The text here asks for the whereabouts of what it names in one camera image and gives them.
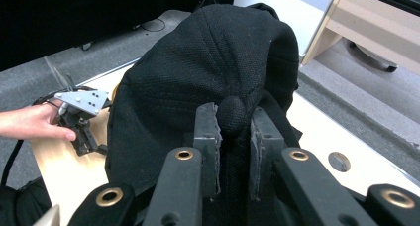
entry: black metal bracket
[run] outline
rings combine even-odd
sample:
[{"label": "black metal bracket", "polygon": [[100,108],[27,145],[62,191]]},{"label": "black metal bracket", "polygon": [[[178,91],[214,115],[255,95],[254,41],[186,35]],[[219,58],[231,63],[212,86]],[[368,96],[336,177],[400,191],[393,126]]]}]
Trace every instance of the black metal bracket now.
[{"label": "black metal bracket", "polygon": [[[309,151],[284,149],[273,166],[307,225],[376,225]],[[276,193],[282,195],[282,187]]]},{"label": "black metal bracket", "polygon": [[219,168],[222,142],[220,128],[216,119],[217,108],[207,103],[197,108],[195,114],[193,147],[203,158],[203,196],[214,197],[220,193]]},{"label": "black metal bracket", "polygon": [[251,119],[250,195],[252,200],[275,197],[272,163],[285,149],[284,138],[266,112],[257,107]]},{"label": "black metal bracket", "polygon": [[143,226],[201,225],[201,166],[196,149],[167,154]]},{"label": "black metal bracket", "polygon": [[96,152],[107,154],[106,145],[98,145],[90,131],[89,119],[99,114],[99,111],[111,106],[111,101],[104,91],[80,91],[57,93],[55,98],[63,101],[58,110],[58,124],[76,133],[76,139],[71,143],[78,156]]}]

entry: black mesh fabric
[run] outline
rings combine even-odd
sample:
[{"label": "black mesh fabric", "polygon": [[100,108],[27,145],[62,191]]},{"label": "black mesh fabric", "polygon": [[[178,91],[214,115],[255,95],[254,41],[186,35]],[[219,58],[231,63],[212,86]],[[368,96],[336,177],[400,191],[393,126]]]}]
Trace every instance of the black mesh fabric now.
[{"label": "black mesh fabric", "polygon": [[298,147],[285,118],[298,62],[293,31],[264,4],[194,12],[119,85],[108,123],[110,182],[129,183],[137,193],[156,184],[166,154],[193,132],[196,108],[215,102],[221,193],[204,200],[203,224],[246,225],[251,117],[261,104],[286,144]]}]

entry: black cable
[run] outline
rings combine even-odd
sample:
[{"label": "black cable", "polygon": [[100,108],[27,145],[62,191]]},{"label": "black cable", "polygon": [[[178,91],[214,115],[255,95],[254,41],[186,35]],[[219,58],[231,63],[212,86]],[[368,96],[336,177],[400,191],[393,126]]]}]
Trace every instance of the black cable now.
[{"label": "black cable", "polygon": [[23,143],[24,143],[23,140],[18,140],[18,142],[15,145],[15,148],[12,151],[12,154],[10,154],[10,157],[7,160],[6,166],[3,169],[3,175],[1,176],[1,183],[0,183],[1,186],[6,186],[7,178],[9,177],[10,168],[12,167],[13,162],[16,159],[16,156],[18,156]]},{"label": "black cable", "polygon": [[59,108],[60,108],[58,105],[54,104],[54,103],[53,103],[53,102],[51,102],[50,100],[47,100],[46,102],[47,102],[48,104],[50,104],[50,105],[54,106],[54,107],[55,107],[55,108],[57,108],[57,109],[59,109]]}]

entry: light wooden board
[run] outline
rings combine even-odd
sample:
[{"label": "light wooden board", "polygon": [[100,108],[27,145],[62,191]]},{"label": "light wooden board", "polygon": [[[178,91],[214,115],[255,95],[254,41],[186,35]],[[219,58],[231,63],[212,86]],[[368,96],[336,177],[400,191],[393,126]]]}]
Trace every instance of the light wooden board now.
[{"label": "light wooden board", "polygon": [[[128,68],[130,66],[86,85],[108,91],[111,98],[114,87]],[[107,110],[103,110],[98,117],[91,119],[91,130],[97,143],[106,144],[108,117]],[[294,95],[287,117],[304,133],[301,147],[315,154],[342,185],[366,194],[372,184],[391,183],[420,195],[420,189],[396,166],[298,94]],[[66,141],[33,140],[31,145],[52,205],[60,206],[60,225],[67,225],[87,194],[107,182],[105,158],[96,153],[78,157],[72,144]],[[348,172],[339,172],[330,166],[328,156],[332,152],[340,152],[349,158],[351,169]]]},{"label": "light wooden board", "polygon": [[378,0],[338,0],[324,23],[303,64],[343,36],[420,75],[420,17]]}]

